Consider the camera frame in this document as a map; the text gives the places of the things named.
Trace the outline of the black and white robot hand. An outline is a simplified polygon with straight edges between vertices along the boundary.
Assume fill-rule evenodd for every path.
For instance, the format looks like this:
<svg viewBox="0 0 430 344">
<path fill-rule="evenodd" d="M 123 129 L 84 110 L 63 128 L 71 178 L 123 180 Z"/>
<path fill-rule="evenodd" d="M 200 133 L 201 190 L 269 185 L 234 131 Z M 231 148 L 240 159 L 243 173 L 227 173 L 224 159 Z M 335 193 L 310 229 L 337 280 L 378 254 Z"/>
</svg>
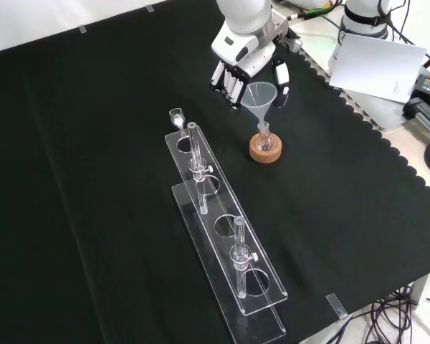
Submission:
<svg viewBox="0 0 430 344">
<path fill-rule="evenodd" d="M 239 108 L 247 85 L 266 67 L 271 67 L 277 89 L 273 105 L 284 106 L 290 90 L 290 74 L 284 58 L 277 53 L 278 44 L 276 37 L 260 47 L 254 35 L 235 34 L 224 23 L 211 45 L 219 63 L 211 77 L 210 89 L 220 92 L 229 107 Z"/>
</svg>

